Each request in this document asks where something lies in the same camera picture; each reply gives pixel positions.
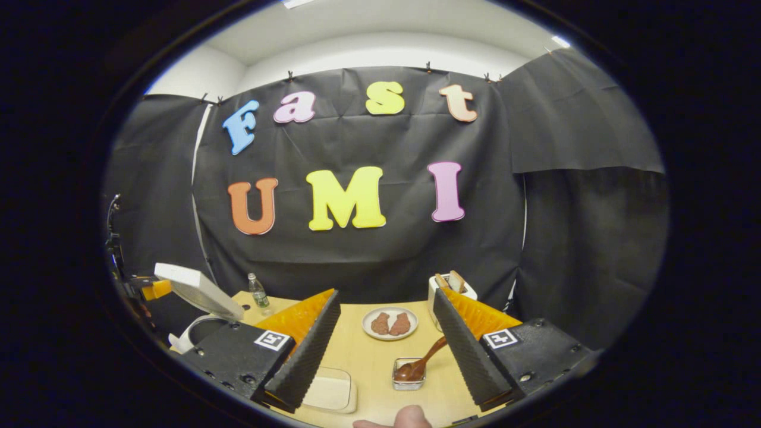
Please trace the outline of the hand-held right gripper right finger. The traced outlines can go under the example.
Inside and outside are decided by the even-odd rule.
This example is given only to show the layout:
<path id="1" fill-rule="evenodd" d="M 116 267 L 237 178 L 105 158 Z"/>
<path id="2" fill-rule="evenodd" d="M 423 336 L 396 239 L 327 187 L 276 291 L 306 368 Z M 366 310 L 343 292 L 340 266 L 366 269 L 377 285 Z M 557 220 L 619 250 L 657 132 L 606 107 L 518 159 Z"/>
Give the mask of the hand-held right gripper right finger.
<path id="1" fill-rule="evenodd" d="M 519 322 L 451 289 L 436 290 L 434 314 L 482 411 L 546 392 L 598 360 L 597 351 L 546 319 Z"/>

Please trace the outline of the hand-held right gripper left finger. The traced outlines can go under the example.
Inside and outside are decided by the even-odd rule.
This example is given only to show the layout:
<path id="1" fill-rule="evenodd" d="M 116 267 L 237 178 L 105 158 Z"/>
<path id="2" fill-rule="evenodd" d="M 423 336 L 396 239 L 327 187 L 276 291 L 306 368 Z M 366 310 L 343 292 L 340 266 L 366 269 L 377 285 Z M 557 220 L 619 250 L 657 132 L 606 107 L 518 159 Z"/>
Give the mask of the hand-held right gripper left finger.
<path id="1" fill-rule="evenodd" d="M 180 357 L 245 399 L 294 413 L 340 314 L 339 291 L 327 289 L 255 325 L 226 322 Z"/>

